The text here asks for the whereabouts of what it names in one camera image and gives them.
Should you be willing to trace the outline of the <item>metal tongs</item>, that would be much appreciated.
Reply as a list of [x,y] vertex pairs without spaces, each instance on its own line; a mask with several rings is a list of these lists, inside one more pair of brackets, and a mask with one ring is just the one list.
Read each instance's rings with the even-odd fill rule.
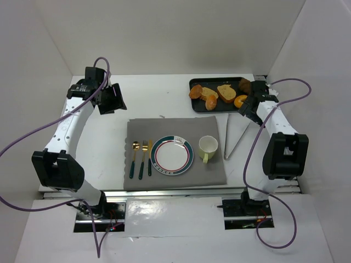
[[228,161],[246,133],[250,120],[238,113],[229,113],[225,127],[224,160]]

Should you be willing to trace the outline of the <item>toast bread slice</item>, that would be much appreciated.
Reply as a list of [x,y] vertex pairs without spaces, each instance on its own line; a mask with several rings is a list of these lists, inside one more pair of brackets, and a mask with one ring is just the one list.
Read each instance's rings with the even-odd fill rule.
[[223,84],[217,87],[219,97],[227,104],[234,102],[236,98],[236,91],[230,84]]

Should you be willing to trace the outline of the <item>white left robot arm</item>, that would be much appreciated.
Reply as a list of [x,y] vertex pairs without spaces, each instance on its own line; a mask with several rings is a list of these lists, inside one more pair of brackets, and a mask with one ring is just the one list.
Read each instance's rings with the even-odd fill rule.
[[84,200],[80,209],[91,209],[101,215],[113,208],[103,191],[88,183],[85,172],[75,160],[76,149],[84,126],[94,109],[101,115],[126,110],[119,84],[111,84],[110,74],[102,68],[86,67],[85,76],[68,91],[63,120],[44,150],[35,151],[32,164],[41,185]]

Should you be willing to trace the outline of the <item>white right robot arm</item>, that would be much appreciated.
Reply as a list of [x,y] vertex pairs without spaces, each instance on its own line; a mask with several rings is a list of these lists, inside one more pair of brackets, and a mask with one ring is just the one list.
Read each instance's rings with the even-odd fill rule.
[[264,175],[241,194],[241,211],[244,215],[268,212],[268,195],[286,185],[304,171],[309,139],[288,122],[279,101],[265,81],[243,80],[239,89],[248,94],[239,113],[266,130],[270,140],[262,160]]

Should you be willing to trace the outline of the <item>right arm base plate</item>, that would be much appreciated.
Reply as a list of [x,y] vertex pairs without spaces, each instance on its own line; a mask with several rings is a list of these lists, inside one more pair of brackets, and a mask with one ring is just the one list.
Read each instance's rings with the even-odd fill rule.
[[254,229],[259,224],[260,228],[274,228],[268,201],[263,202],[263,205],[244,210],[241,200],[223,199],[217,208],[223,211],[225,230]]

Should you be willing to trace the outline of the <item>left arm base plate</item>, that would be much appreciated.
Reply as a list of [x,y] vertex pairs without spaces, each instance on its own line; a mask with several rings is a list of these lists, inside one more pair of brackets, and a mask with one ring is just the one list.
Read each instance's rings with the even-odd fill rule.
[[[79,205],[76,213],[74,233],[92,233],[92,218],[87,208]],[[103,232],[124,232],[126,216],[126,202],[109,203],[107,212],[94,214],[95,230]]]

